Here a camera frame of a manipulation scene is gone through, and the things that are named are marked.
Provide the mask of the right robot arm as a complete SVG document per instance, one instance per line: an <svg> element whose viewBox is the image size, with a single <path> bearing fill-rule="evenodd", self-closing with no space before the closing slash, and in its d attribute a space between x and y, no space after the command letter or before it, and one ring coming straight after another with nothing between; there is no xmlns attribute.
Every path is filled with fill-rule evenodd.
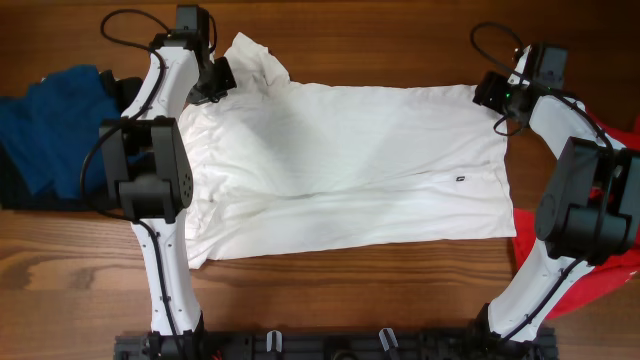
<svg viewBox="0 0 640 360"><path fill-rule="evenodd" d="M566 62L564 48L519 46L515 65L488 73L473 99L535 132L557 162L535 213L532 248L469 325L468 354L540 357L543 321L581 279L635 245L639 153L563 93Z"/></svg>

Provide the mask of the white t-shirt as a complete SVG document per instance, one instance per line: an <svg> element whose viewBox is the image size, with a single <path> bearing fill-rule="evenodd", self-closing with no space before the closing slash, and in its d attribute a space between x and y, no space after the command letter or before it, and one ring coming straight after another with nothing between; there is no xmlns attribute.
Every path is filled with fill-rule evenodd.
<svg viewBox="0 0 640 360"><path fill-rule="evenodd" d="M507 141L470 85L293 81L238 34L236 87L188 106L188 263L388 243L512 237Z"/></svg>

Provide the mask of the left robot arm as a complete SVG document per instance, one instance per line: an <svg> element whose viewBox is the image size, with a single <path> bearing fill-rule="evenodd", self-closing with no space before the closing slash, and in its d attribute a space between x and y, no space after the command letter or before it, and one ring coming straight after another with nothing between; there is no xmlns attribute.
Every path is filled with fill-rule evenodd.
<svg viewBox="0 0 640 360"><path fill-rule="evenodd" d="M194 179L178 119L185 105L217 103L235 88L228 60L214 55L216 44L213 16L198 5L178 6L175 27L144 48L150 67L138 94L120 117L102 123L90 151L102 155L116 216L139 242L152 302L149 333L117 337L117 359L213 356L187 260Z"/></svg>

